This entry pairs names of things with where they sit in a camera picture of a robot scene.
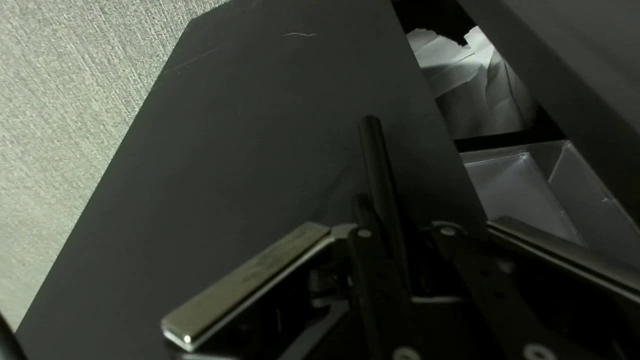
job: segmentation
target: gray textured wall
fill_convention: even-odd
[[[189,19],[224,0],[2,0],[0,311],[16,327]]]

